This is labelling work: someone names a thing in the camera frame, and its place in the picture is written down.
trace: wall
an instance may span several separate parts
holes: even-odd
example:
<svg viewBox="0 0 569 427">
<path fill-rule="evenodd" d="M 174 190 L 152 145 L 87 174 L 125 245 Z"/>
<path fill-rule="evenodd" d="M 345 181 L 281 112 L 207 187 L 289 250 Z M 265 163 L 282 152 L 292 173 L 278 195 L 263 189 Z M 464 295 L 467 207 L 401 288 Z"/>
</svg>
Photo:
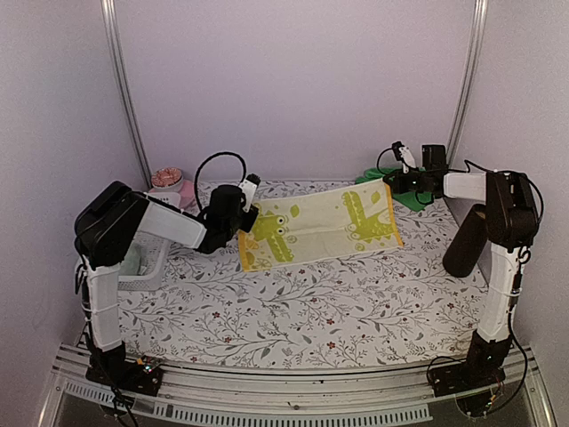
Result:
<svg viewBox="0 0 569 427">
<path fill-rule="evenodd" d="M 447 142 L 474 2 L 125 0 L 116 9 L 154 169 L 193 175 L 233 149 L 264 179 L 353 179 L 393 141 L 416 155 Z M 235 160 L 216 163 L 205 178 L 240 176 Z"/>
<path fill-rule="evenodd" d="M 3 0 L 0 58 L 0 425 L 20 427 L 82 327 L 73 221 L 112 180 L 142 180 L 99 2 Z"/>
<path fill-rule="evenodd" d="M 569 422 L 569 3 L 491 2 L 459 158 L 528 173 L 546 202 L 516 330 L 532 345 L 559 425 Z M 465 205 L 455 205 L 463 215 Z M 486 259 L 483 265 L 489 268 Z"/>
</svg>

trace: floral tablecloth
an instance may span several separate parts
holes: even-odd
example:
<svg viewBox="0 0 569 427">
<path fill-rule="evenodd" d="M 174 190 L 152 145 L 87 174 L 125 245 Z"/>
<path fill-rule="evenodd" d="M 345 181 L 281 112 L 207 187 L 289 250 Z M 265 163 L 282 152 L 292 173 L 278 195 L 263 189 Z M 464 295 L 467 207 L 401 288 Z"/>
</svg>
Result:
<svg viewBox="0 0 569 427">
<path fill-rule="evenodd" d="M 258 198 L 350 182 L 262 183 Z M 207 201 L 217 184 L 205 183 Z M 237 241 L 215 254 L 172 245 L 163 288 L 121 292 L 129 352 L 235 367 L 376 367 L 464 353 L 483 308 L 478 268 L 449 276 L 457 225 L 438 200 L 415 213 L 394 203 L 405 247 L 244 273 Z"/>
</svg>

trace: yellow and white towel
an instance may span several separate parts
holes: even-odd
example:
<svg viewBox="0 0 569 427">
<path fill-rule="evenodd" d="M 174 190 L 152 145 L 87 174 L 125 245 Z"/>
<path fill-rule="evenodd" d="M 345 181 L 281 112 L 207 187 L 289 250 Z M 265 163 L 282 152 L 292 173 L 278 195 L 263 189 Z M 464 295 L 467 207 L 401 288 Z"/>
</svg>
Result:
<svg viewBox="0 0 569 427">
<path fill-rule="evenodd" d="M 251 232 L 239 232 L 245 271 L 403 246 L 389 187 L 380 180 L 255 205 Z"/>
</svg>

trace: white plastic basket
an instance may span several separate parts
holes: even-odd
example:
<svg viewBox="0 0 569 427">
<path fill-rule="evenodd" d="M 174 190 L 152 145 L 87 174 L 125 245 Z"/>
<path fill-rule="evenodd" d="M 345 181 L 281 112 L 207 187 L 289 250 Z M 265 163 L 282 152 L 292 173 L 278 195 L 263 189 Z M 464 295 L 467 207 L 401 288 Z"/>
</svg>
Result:
<svg viewBox="0 0 569 427">
<path fill-rule="evenodd" d="M 150 196 L 162 200 L 168 205 L 180 206 L 178 193 L 150 193 Z M 156 291 L 162 285 L 166 256 L 170 250 L 170 240 L 157 238 L 148 233 L 137 232 L 133 243 L 142 248 L 140 265 L 146 267 L 142 276 L 119 276 L 119 291 Z"/>
</svg>

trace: vertical metal rail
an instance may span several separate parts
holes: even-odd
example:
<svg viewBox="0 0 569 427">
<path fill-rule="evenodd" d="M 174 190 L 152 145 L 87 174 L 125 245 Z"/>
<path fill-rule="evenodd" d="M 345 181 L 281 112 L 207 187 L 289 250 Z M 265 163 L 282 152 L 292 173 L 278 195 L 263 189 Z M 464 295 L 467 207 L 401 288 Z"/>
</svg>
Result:
<svg viewBox="0 0 569 427">
<path fill-rule="evenodd" d="M 474 84 L 474 75 L 477 71 L 478 59 L 482 49 L 482 39 L 484 37 L 484 27 L 486 22 L 486 11 L 488 8 L 487 0 L 476 0 L 474 7 L 474 17 L 472 20 L 472 29 L 470 30 L 470 45 L 467 56 L 466 69 L 464 70 L 464 78 L 462 79 L 461 97 L 459 104 L 454 113 L 453 127 L 447 144 L 447 160 L 448 164 L 453 163 L 456 152 L 461 139 L 464 120 L 469 107 L 470 94 Z"/>
<path fill-rule="evenodd" d="M 124 67 L 123 50 L 121 48 L 120 36 L 118 34 L 118 24 L 116 23 L 116 11 L 114 0 L 100 1 L 103 11 L 103 20 L 105 22 L 105 30 L 107 31 L 108 49 L 110 50 L 111 60 L 113 62 L 113 70 L 115 71 L 116 84 L 121 94 L 124 113 L 128 123 L 129 131 L 134 146 L 134 153 L 139 163 L 140 172 L 144 178 L 148 188 L 152 187 L 151 176 L 152 170 L 148 164 L 148 158 L 140 137 L 140 128 L 134 114 L 134 105 L 132 104 L 131 91 L 128 87 L 126 78 L 126 69 Z"/>
</svg>

